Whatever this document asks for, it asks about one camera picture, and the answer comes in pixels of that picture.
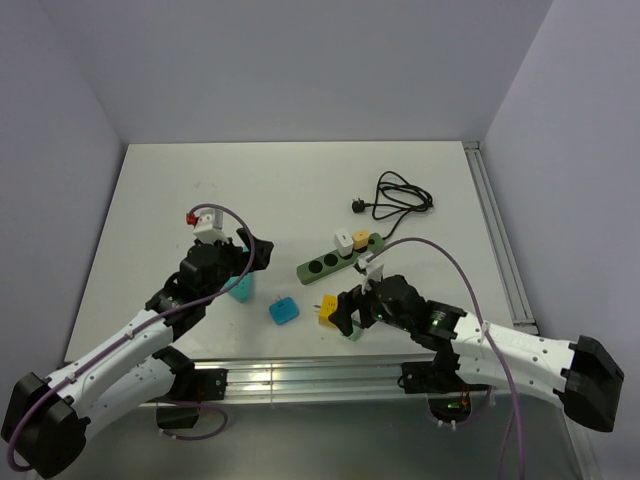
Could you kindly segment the green power strip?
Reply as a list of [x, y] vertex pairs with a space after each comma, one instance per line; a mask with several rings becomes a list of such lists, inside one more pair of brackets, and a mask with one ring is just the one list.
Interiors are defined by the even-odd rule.
[[385, 240], [380, 234], [371, 233], [365, 247], [353, 250], [346, 257], [342, 257], [337, 249], [324, 253], [298, 265], [296, 276], [302, 285], [309, 285], [351, 267], [361, 255], [376, 253], [382, 249], [384, 244]]

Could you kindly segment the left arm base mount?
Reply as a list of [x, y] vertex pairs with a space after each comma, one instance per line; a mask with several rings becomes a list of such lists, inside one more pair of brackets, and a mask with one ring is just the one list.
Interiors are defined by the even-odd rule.
[[[196, 369], [160, 374], [154, 369], [148, 392], [142, 402], [156, 403], [155, 421], [161, 436], [175, 441], [196, 442], [221, 434], [229, 423], [229, 415], [213, 400], [222, 400], [226, 389], [227, 371], [215, 370], [213, 374]], [[207, 433], [188, 434], [196, 426], [203, 413], [212, 413], [219, 420]]]

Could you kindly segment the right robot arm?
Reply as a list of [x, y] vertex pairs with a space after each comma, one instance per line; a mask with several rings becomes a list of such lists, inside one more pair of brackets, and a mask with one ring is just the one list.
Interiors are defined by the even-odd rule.
[[401, 275], [340, 293], [328, 319], [345, 336], [382, 322], [434, 352], [431, 360], [402, 364], [400, 386], [408, 394], [513, 388], [588, 429], [614, 428], [624, 373], [594, 338], [553, 340], [481, 322], [424, 299]]

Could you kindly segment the white charger plug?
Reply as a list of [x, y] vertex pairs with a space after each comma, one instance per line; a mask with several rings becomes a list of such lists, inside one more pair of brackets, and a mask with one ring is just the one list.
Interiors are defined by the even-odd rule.
[[334, 232], [334, 245], [341, 257], [345, 258], [352, 254], [354, 240], [346, 228], [340, 228]]

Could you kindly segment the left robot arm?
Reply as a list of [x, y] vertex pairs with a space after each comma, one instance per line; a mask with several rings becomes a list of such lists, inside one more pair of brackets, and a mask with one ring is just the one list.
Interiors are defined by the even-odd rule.
[[14, 386], [1, 428], [7, 462], [18, 472], [51, 478], [69, 467], [89, 439], [138, 405], [186, 400], [195, 366], [174, 342], [228, 291], [231, 278], [268, 267], [274, 245], [245, 229], [230, 239], [196, 240], [145, 307], [107, 341], [65, 367]]

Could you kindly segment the small orange plug adapter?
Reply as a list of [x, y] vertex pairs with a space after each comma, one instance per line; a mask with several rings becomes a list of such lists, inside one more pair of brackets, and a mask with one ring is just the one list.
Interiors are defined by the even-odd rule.
[[355, 250], [365, 249], [369, 244], [370, 232], [368, 230], [359, 230], [353, 233], [353, 248]]

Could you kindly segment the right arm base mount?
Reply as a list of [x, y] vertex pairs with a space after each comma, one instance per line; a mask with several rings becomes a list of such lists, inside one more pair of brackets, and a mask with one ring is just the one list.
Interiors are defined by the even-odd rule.
[[457, 428], [472, 423], [492, 403], [492, 388], [469, 384], [458, 375], [459, 356], [440, 351], [432, 360], [400, 365], [397, 385], [405, 394], [424, 394], [429, 419], [439, 428]]

